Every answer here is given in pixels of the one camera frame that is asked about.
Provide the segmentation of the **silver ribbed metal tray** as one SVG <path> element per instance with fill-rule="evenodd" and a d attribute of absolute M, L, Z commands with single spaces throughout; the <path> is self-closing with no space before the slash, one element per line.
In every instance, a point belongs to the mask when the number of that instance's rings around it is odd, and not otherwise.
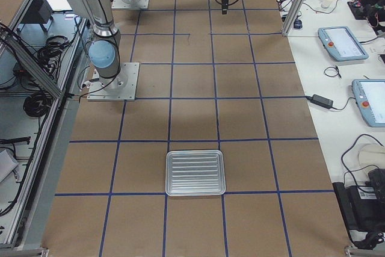
<path fill-rule="evenodd" d="M 166 156 L 165 192 L 171 197 L 219 196 L 226 192 L 220 150 L 175 150 Z"/>

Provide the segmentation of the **blue plaid small pouch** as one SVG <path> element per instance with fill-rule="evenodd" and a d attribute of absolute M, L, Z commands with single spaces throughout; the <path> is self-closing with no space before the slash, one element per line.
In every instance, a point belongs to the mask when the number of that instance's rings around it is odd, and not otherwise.
<path fill-rule="evenodd" d="M 296 19 L 293 23 L 294 29 L 302 29 L 303 28 L 303 23 L 300 19 Z"/>

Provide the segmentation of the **far blue teach pendant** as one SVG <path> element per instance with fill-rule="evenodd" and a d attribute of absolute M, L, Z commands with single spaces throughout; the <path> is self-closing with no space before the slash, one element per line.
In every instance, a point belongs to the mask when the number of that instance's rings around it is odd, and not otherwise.
<path fill-rule="evenodd" d="M 335 61 L 366 60 L 369 55 L 347 26 L 318 29 L 318 37 Z"/>

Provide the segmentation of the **blue teach pendant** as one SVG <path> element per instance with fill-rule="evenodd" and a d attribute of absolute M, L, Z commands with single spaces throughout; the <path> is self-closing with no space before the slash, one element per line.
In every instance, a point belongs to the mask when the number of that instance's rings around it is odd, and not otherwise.
<path fill-rule="evenodd" d="M 354 79 L 352 91 L 367 125 L 373 128 L 383 128 L 384 79 Z"/>
<path fill-rule="evenodd" d="M 318 37 L 335 61 L 366 60 L 369 55 L 347 26 L 318 29 Z"/>

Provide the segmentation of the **black power adapter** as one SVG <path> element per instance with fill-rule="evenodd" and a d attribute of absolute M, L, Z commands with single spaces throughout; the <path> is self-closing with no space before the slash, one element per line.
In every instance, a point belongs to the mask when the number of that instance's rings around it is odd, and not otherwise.
<path fill-rule="evenodd" d="M 325 109 L 332 109 L 333 101 L 331 99 L 322 97 L 318 94 L 313 94 L 312 96 L 305 96 L 305 98 L 312 104 L 315 104 L 319 107 L 323 107 Z"/>

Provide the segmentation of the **near blue teach pendant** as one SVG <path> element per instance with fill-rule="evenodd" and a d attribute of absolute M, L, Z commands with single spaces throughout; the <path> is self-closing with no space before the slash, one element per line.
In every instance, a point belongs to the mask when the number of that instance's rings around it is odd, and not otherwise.
<path fill-rule="evenodd" d="M 373 128 L 383 128 L 384 79 L 354 79 L 352 91 L 367 125 Z"/>

